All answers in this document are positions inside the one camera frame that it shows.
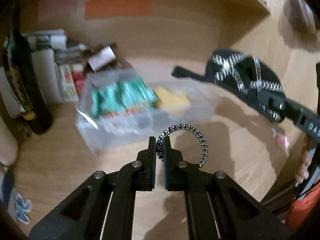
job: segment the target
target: wooden floor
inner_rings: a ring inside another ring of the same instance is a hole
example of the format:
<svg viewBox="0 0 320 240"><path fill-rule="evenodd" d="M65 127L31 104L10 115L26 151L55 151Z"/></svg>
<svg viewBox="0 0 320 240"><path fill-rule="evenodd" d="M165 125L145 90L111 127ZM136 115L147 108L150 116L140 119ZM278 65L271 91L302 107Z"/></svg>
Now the wooden floor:
<svg viewBox="0 0 320 240"><path fill-rule="evenodd" d="M212 50L239 49L267 63L289 97L316 107L315 63L320 47L293 32L282 13L284 0L267 0L270 16L214 0L151 0L150 17L90 21L83 19L85 1L79 0L76 14L40 23L37 5L30 4L21 14L22 31L63 28L67 36L90 45L116 41L143 77L147 67L169 75L176 64L204 73ZM277 177L274 189L292 179L300 132L290 122L281 124L279 129L286 130L290 143L290 150L284 152L275 145L270 124L254 110L221 88L202 87L221 102L211 122L196 126L208 141L203 170L224 170L258 201ZM15 166L17 190L33 205L28 214L31 224L21 225L26 233L93 172L117 171L147 147L145 141L92 155L74 125L73 104L55 106L52 111L52 129L24 143ZM187 132L173 135L172 146L189 162L200 156L196 138ZM183 194L164 190L162 163L157 160L155 190L136 196L132 239L187 239L185 217Z"/></svg>

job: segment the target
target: finger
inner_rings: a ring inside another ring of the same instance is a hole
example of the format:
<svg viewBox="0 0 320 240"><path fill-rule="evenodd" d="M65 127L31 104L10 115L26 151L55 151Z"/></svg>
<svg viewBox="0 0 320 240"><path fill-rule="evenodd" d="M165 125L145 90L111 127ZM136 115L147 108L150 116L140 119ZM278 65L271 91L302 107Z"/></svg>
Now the finger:
<svg viewBox="0 0 320 240"><path fill-rule="evenodd" d="M294 179L296 180L296 182L298 182L299 184L301 184L303 182L303 177L300 177L298 174L295 174Z"/></svg>
<svg viewBox="0 0 320 240"><path fill-rule="evenodd" d="M308 146L305 145L305 146L303 146L302 149L301 149L301 154L303 154L304 152L307 152L307 151L309 151L309 149L308 149Z"/></svg>
<svg viewBox="0 0 320 240"><path fill-rule="evenodd" d="M307 179L309 176L309 171L302 166L296 173L298 176L302 177L303 179Z"/></svg>
<svg viewBox="0 0 320 240"><path fill-rule="evenodd" d="M312 161L312 158L310 157L309 155L309 152L308 151L304 151L301 155L301 158L300 158L300 161L302 164L305 164L307 166L310 165L311 161Z"/></svg>
<svg viewBox="0 0 320 240"><path fill-rule="evenodd" d="M310 141L310 137L308 135L306 135L304 138L303 138L303 143L304 144L308 144Z"/></svg>

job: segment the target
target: wine bottle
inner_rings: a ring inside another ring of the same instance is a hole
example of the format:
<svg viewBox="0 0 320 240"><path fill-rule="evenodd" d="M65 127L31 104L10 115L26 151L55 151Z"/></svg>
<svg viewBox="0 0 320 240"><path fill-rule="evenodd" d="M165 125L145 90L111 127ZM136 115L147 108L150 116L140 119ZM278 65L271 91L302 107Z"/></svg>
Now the wine bottle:
<svg viewBox="0 0 320 240"><path fill-rule="evenodd" d="M36 134L46 132L53 117L39 88L33 68L31 49L17 24L10 29L3 55L3 66L22 117Z"/></svg>

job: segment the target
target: black and white rope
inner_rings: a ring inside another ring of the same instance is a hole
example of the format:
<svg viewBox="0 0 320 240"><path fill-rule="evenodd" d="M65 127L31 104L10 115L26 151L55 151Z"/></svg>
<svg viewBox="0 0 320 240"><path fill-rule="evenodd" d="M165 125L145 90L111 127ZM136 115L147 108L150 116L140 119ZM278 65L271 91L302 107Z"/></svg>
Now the black and white rope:
<svg viewBox="0 0 320 240"><path fill-rule="evenodd" d="M158 158L163 161L163 140L166 136L169 136L169 134L175 132L175 131L179 131L179 130L186 130L189 131L191 133L193 133L199 140L199 142L201 143L202 146L202 155L201 158L199 160L199 162L197 163L198 167L201 168L205 161L207 160L207 156L208 156L208 146L207 146L207 142L204 139L204 137L202 136L202 134L193 126L188 125L188 124L176 124L174 126L170 126L167 129L165 129L163 131L163 133L159 136L158 140L157 140L157 145L156 145L156 153L158 155Z"/></svg>

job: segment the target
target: metal screw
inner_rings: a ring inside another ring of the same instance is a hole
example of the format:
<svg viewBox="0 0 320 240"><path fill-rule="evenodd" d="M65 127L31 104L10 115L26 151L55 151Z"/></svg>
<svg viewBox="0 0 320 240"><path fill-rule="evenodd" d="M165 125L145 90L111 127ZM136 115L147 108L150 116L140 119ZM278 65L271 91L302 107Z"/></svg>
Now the metal screw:
<svg viewBox="0 0 320 240"><path fill-rule="evenodd" d="M187 166L188 166L188 163L185 162L185 161L180 161L180 162L178 162L178 167L179 167L179 168L185 168L185 167L187 167Z"/></svg>
<svg viewBox="0 0 320 240"><path fill-rule="evenodd" d="M104 175L103 171L96 171L96 172L94 173L94 177L95 177L96 179L101 179L101 178L103 177L103 175Z"/></svg>
<svg viewBox="0 0 320 240"><path fill-rule="evenodd" d="M226 174L223 171L217 171L216 176L218 179L224 179L226 177Z"/></svg>
<svg viewBox="0 0 320 240"><path fill-rule="evenodd" d="M132 162L132 166L135 167L135 168L138 168L142 165L141 161L134 161Z"/></svg>

